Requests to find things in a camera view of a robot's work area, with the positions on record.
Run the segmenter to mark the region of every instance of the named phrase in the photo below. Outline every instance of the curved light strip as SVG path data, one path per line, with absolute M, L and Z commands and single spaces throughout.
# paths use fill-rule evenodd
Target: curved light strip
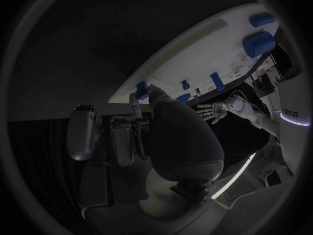
M 302 123 L 298 123 L 298 122 L 291 121 L 291 120 L 285 118 L 282 113 L 281 113 L 281 118 L 282 118 L 283 120 L 286 120 L 287 122 L 290 122 L 290 123 L 293 123 L 293 124 L 297 124 L 297 125 L 302 125 L 302 126 L 309 126 L 309 125 L 310 125 L 310 124 L 302 124 Z
M 211 199 L 216 199 L 217 197 L 219 197 L 223 192 L 225 192 L 238 178 L 239 176 L 244 172 L 244 170 L 247 168 L 247 166 L 250 164 L 250 162 L 252 161 L 252 158 L 255 156 L 255 153 L 252 154 L 248 160 L 245 162 L 244 166 L 242 166 L 242 168 L 236 173 L 236 175 L 234 175 L 234 177 L 232 179 L 230 179 L 230 181 L 225 184 L 218 192 L 216 192 Z

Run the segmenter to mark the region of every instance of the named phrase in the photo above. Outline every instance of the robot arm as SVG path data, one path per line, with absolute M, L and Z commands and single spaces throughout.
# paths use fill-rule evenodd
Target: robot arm
M 244 119 L 249 119 L 251 124 L 259 129 L 264 129 L 270 134 L 277 137 L 279 140 L 279 122 L 266 117 L 262 112 L 255 111 L 251 104 L 238 95 L 228 97 L 225 101 L 215 102 L 212 104 L 199 104 L 199 108 L 205 108 L 198 110 L 200 116 L 206 121 L 211 118 L 215 118 L 212 124 L 215 124 L 221 118 L 225 117 L 227 111 L 230 111 L 237 116 Z

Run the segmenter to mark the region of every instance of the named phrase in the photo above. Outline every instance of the led light strip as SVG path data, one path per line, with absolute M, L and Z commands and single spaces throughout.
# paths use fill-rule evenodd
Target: led light strip
M 250 164 L 250 162 L 252 161 L 253 157 L 255 156 L 255 153 L 252 154 L 248 160 L 245 162 L 244 166 L 242 166 L 242 168 L 236 173 L 236 175 L 234 175 L 234 177 L 232 179 L 230 179 L 230 181 L 225 184 L 218 192 L 216 192 L 211 199 L 216 199 L 217 197 L 219 197 L 223 192 L 225 192 L 238 178 L 239 176 L 244 172 L 244 170 L 247 168 L 247 166 Z
M 291 120 L 285 118 L 282 113 L 281 113 L 281 118 L 282 118 L 283 120 L 286 120 L 287 122 L 290 122 L 290 123 L 293 123 L 293 124 L 297 124 L 297 125 L 302 125 L 302 126 L 309 126 L 309 125 L 310 125 L 310 124 L 302 124 L 302 123 L 298 123 L 298 122 L 291 121 Z

